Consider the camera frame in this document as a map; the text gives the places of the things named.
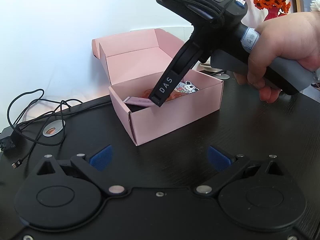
grip handle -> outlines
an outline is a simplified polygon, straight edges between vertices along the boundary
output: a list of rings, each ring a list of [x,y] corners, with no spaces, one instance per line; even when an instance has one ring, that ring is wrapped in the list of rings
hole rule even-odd
[[[254,29],[239,24],[238,28],[225,39],[224,45],[221,46],[222,50],[218,49],[212,54],[211,66],[246,75],[249,54],[259,37],[260,34]],[[281,57],[275,58],[267,67],[264,78],[268,86],[280,88],[288,95],[296,94],[314,82],[312,72],[295,60]]]

gray handle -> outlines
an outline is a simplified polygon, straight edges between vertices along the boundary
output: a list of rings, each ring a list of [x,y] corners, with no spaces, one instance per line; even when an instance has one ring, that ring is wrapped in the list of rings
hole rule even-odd
[[[287,80],[298,91],[304,90],[314,82],[313,74],[295,60],[277,57],[269,67]]]
[[[211,66],[223,70],[233,71],[242,75],[248,73],[248,65],[229,55],[223,50],[217,49],[211,56]],[[302,91],[314,82],[313,74],[303,68],[297,61],[277,57],[269,66],[285,80],[287,80],[297,91]],[[272,78],[266,79],[266,84],[272,88],[280,88],[285,91],[281,84],[273,84]]]

white wall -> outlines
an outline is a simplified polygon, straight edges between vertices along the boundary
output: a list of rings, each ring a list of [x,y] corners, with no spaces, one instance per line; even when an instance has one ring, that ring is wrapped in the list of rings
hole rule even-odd
[[[247,0],[243,22],[255,27],[266,12]],[[43,88],[45,98],[88,101],[106,94],[105,73],[91,40],[135,29],[190,26],[155,0],[0,0],[0,131],[20,93]],[[11,118],[35,96],[12,108]],[[52,105],[38,104],[27,118]]]

box lid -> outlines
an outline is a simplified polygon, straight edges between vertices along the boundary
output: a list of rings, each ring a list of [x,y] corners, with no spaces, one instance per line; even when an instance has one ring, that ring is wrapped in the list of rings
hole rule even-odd
[[[164,71],[184,42],[162,29],[115,34],[92,40],[110,84]]]

circular pad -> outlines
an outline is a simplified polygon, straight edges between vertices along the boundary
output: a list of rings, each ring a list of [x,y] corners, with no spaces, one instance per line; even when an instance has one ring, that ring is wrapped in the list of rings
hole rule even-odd
[[[65,174],[30,176],[16,194],[19,216],[37,228],[64,229],[78,225],[97,211],[99,189]]]
[[[268,174],[237,180],[219,195],[223,211],[255,231],[278,231],[294,224],[306,208],[298,186],[285,176]]]
[[[46,207],[62,207],[69,204],[75,197],[75,192],[65,186],[46,187],[37,195],[40,204]]]

